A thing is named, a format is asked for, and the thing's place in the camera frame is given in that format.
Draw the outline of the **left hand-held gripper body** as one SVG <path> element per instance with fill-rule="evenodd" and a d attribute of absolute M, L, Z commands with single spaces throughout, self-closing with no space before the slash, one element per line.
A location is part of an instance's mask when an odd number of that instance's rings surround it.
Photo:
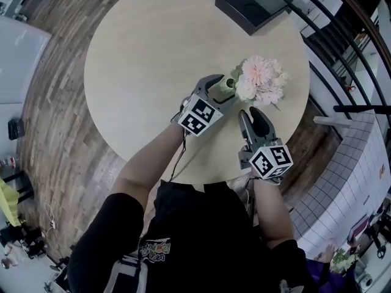
<path fill-rule="evenodd" d="M 178 123 L 187 134 L 200 136 L 223 116 L 223 107 L 210 95 L 211 86 L 197 86 L 185 97 L 171 122 Z"/>

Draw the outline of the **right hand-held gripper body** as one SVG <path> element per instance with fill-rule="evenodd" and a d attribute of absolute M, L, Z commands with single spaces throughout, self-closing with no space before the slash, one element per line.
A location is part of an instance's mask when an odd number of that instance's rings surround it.
<path fill-rule="evenodd" d="M 293 166 L 288 147 L 279 138 L 267 141 L 256 150 L 246 145 L 238 156 L 240 169 L 252 168 L 255 175 L 261 179 L 281 177 Z"/>

